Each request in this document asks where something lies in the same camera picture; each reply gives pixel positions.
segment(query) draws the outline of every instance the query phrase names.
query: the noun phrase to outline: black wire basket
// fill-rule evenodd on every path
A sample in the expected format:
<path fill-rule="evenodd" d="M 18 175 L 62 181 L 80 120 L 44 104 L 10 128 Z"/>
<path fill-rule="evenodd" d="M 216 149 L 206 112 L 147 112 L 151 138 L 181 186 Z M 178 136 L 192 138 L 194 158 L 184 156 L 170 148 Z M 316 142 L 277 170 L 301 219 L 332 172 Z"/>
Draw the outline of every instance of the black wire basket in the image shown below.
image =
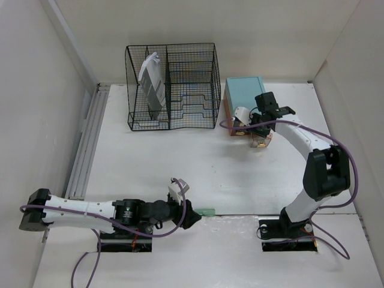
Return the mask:
<path fill-rule="evenodd" d="M 137 78 L 143 61 L 154 52 L 160 59 L 166 104 L 150 112 Z M 132 131 L 215 128 L 221 88 L 214 43 L 127 46 L 125 67 Z"/>

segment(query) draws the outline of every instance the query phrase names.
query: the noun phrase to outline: small white object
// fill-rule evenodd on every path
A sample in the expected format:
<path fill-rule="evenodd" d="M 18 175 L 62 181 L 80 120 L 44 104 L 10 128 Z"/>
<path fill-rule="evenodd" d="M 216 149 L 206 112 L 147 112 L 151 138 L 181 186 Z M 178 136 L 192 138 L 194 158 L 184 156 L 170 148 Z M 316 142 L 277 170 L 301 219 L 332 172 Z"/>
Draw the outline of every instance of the small white object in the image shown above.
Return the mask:
<path fill-rule="evenodd" d="M 251 123 L 250 119 L 250 109 L 245 107 L 237 107 L 235 109 L 235 116 L 238 118 L 244 125 L 249 125 Z"/>
<path fill-rule="evenodd" d="M 310 233 L 312 233 L 312 231 L 313 231 L 313 227 L 309 223 L 304 226 L 304 229 L 305 229 L 305 231 L 310 232 Z"/>
<path fill-rule="evenodd" d="M 51 199 L 46 201 L 46 206 L 57 208 L 72 209 L 84 212 L 83 215 L 69 212 L 53 211 L 44 209 L 46 216 L 42 218 L 45 223 L 52 223 L 49 228 L 59 226 L 70 226 L 79 228 L 89 228 L 103 231 L 105 233 L 113 233 L 112 224 L 99 218 L 88 216 L 87 213 L 95 213 L 107 218 L 113 218 L 115 207 L 112 201 L 108 202 L 88 202 L 78 200 L 63 199 L 51 195 Z"/>
<path fill-rule="evenodd" d="M 186 193 L 190 188 L 189 185 L 183 179 L 179 179 L 179 182 L 183 187 L 184 193 Z M 178 202 L 180 205 L 182 200 L 182 194 L 181 194 L 179 185 L 173 182 L 168 185 L 168 190 L 169 190 L 169 195 L 172 197 L 172 199 Z"/>
<path fill-rule="evenodd" d="M 161 78 L 160 59 L 157 52 L 149 55 L 144 60 L 137 81 L 142 86 L 151 109 L 160 111 L 166 103 L 166 93 L 164 80 Z"/>

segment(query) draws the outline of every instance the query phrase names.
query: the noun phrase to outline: purple cable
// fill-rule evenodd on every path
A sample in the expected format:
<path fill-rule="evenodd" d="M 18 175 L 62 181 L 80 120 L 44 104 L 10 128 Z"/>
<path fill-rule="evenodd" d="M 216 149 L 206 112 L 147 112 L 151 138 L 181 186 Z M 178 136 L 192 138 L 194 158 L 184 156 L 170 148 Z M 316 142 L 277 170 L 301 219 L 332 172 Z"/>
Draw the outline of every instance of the purple cable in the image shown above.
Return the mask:
<path fill-rule="evenodd" d="M 88 288 L 89 285 L 91 285 L 91 282 L 92 282 L 92 279 L 95 275 L 95 272 L 96 272 L 96 268 L 97 268 L 97 265 L 98 265 L 98 261 L 100 260 L 100 254 L 101 254 L 101 238 L 99 236 L 99 234 L 97 233 L 97 231 L 95 229 L 91 229 L 96 237 L 97 237 L 97 258 L 96 258 L 96 262 L 95 262 L 95 266 L 94 266 L 94 269 L 92 270 L 92 274 L 91 276 L 89 277 L 89 280 L 88 280 L 88 283 L 86 285 L 85 288 Z M 77 261 L 76 265 L 74 266 L 73 268 L 73 271 L 72 271 L 72 276 L 71 276 L 71 288 L 74 288 L 74 284 L 73 284 L 73 280 L 74 280 L 74 274 L 76 273 L 76 269 L 78 267 L 78 265 L 80 264 L 80 262 L 84 259 L 85 256 L 87 256 L 89 254 L 89 252 L 85 252 L 83 254 L 82 257 L 80 257 L 80 259 Z"/>
<path fill-rule="evenodd" d="M 176 184 L 179 186 L 180 191 L 181 191 L 181 196 L 182 196 L 182 215 L 181 215 L 181 219 L 180 219 L 179 223 L 176 225 L 176 227 L 173 228 L 171 231 L 169 231 L 167 233 L 160 234 L 160 235 L 146 234 L 146 233 L 138 232 L 138 231 L 135 231 L 135 230 L 130 229 L 128 227 L 125 227 L 125 226 L 121 225 L 120 223 L 118 223 L 118 222 L 116 222 L 116 221 L 114 221 L 112 219 L 109 219 L 107 217 L 101 216 L 99 214 L 96 214 L 96 213 L 86 213 L 86 214 L 88 216 L 92 216 L 92 217 L 95 217 L 95 218 L 99 218 L 99 219 L 103 219 L 105 221 L 108 221 L 108 222 L 112 223 L 114 226 L 116 226 L 116 227 L 118 227 L 118 228 L 120 228 L 122 230 L 126 230 L 128 232 L 131 232 L 131 233 L 139 235 L 139 236 L 145 236 L 145 237 L 150 237 L 150 238 L 162 238 L 162 237 L 171 235 L 174 231 L 176 231 L 178 228 L 180 228 L 180 226 L 182 225 L 182 223 L 184 221 L 185 215 L 187 213 L 187 203 L 186 203 L 186 199 L 185 199 L 184 189 L 183 189 L 181 183 L 176 178 L 173 178 L 172 181 L 176 182 Z M 23 205 L 23 206 L 20 207 L 20 211 L 22 211 L 24 213 L 25 209 L 28 209 L 28 208 L 48 209 L 48 210 L 68 212 L 68 213 L 80 214 L 80 215 L 84 215 L 85 214 L 82 211 L 77 211 L 77 210 L 72 210 L 72 209 L 65 209 L 65 208 L 57 208 L 57 207 L 52 207 L 52 206 L 44 206 L 44 205 Z M 99 259 L 100 259 L 100 254 L 101 254 L 101 239 L 100 239 L 100 236 L 99 236 L 99 234 L 97 233 L 96 230 L 94 230 L 94 229 L 91 229 L 91 230 L 96 234 L 97 241 L 98 241 L 98 245 L 97 245 L 97 259 L 96 259 L 95 266 L 94 266 L 94 269 L 92 271 L 92 274 L 91 274 L 91 276 L 90 276 L 90 278 L 88 280 L 88 283 L 86 285 L 86 288 L 88 288 L 89 285 L 91 285 L 91 281 L 92 281 L 92 279 L 93 279 L 93 277 L 95 275 L 95 271 L 96 271 L 96 268 L 97 268 L 97 265 L 98 265 L 98 262 L 99 262 Z M 89 252 L 85 252 L 80 257 L 80 259 L 77 261 L 76 265 L 74 266 L 73 271 L 72 271 L 72 276 L 71 276 L 71 288 L 74 288 L 73 281 L 74 281 L 74 275 L 75 275 L 76 269 L 79 266 L 80 262 L 88 254 L 89 254 Z"/>
<path fill-rule="evenodd" d="M 309 128 L 309 127 L 306 127 L 306 126 L 302 126 L 298 123 L 295 123 L 295 122 L 292 122 L 292 121 L 287 121 L 287 120 L 273 120 L 273 121 L 268 121 L 268 122 L 264 122 L 264 123 L 259 123 L 259 124 L 254 124 L 254 125 L 249 125 L 249 126 L 246 126 L 246 127 L 228 127 L 228 126 L 225 126 L 224 123 L 227 122 L 227 121 L 232 121 L 232 118 L 231 119 L 224 119 L 222 120 L 219 125 L 220 127 L 223 127 L 225 129 L 229 129 L 229 130 L 244 130 L 244 129 L 250 129 L 250 128 L 257 128 L 257 127 L 261 127 L 261 126 L 266 126 L 266 125 L 270 125 L 270 124 L 275 124 L 275 123 L 284 123 L 284 124 L 289 124 L 289 125 L 293 125 L 293 126 L 300 126 L 300 129 L 303 129 L 303 130 L 307 130 L 311 133 L 314 133 L 314 134 L 317 134 L 317 135 L 320 135 L 320 136 L 323 136 L 331 141 L 333 141 L 334 143 L 338 144 L 348 155 L 348 158 L 350 160 L 350 163 L 352 165 L 352 170 L 353 170 L 353 174 L 355 176 L 355 186 L 353 188 L 353 193 L 351 195 L 351 198 L 343 203 L 343 204 L 339 204 L 339 205 L 325 205 L 325 206 L 320 206 L 318 207 L 317 210 L 313 211 L 312 214 L 310 215 L 309 217 L 309 221 L 310 223 L 318 228 L 320 231 L 322 231 L 323 233 L 327 234 L 330 238 L 332 238 L 340 247 L 341 249 L 343 249 L 343 251 L 345 252 L 345 255 L 338 249 L 336 249 L 331 243 L 329 243 L 328 241 L 320 238 L 320 237 L 317 237 L 317 236 L 302 236 L 302 237 L 298 237 L 298 238 L 295 238 L 295 239 L 288 239 L 288 240 L 283 240 L 283 241 L 278 241 L 278 242 L 274 242 L 276 244 L 284 244 L 284 243 L 291 243 L 291 242 L 295 242 L 297 240 L 300 240 L 300 239 L 308 239 L 308 238 L 311 238 L 311 239 L 318 239 L 322 242 L 324 242 L 325 244 L 327 244 L 328 246 L 330 246 L 333 250 L 335 250 L 339 255 L 341 255 L 342 257 L 344 257 L 345 259 L 349 260 L 350 259 L 350 256 L 349 256 L 349 253 L 348 251 L 345 249 L 345 247 L 341 244 L 341 242 L 339 240 L 336 239 L 335 236 L 331 235 L 329 232 L 325 231 L 323 228 L 321 228 L 319 225 L 315 224 L 312 220 L 312 217 L 313 215 L 318 211 L 318 210 L 321 210 L 321 209 L 325 209 L 325 208 L 341 208 L 341 207 L 345 207 L 349 204 L 351 204 L 354 199 L 356 198 L 357 196 L 357 193 L 358 193 L 358 189 L 359 189 L 359 176 L 358 176 L 358 169 L 357 169 L 357 166 L 356 166 L 356 162 L 355 160 L 353 159 L 352 157 L 352 154 L 350 153 L 350 151 L 347 149 L 347 147 L 342 144 L 339 140 L 333 138 L 332 136 L 330 135 L 327 135 L 325 133 L 322 133 L 320 131 L 317 131 L 315 129 L 312 129 L 312 128 Z"/>

